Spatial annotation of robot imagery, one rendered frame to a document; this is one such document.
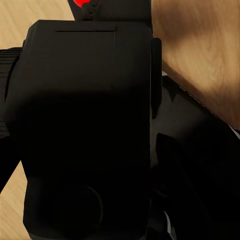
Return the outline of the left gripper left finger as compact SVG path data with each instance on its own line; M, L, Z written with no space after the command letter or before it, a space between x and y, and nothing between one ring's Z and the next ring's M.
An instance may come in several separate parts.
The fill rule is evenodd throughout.
M21 158L11 136L0 138L0 193Z

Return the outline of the digital camera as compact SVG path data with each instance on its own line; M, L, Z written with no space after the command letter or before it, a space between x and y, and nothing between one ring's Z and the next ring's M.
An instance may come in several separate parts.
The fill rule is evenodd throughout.
M67 0L0 49L0 139L27 178L31 240L146 240L152 120L163 100L151 0Z

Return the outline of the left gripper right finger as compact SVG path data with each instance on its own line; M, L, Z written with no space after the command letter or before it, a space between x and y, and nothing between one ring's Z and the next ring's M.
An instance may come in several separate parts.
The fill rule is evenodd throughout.
M240 197L174 137L155 151L177 240L240 240Z

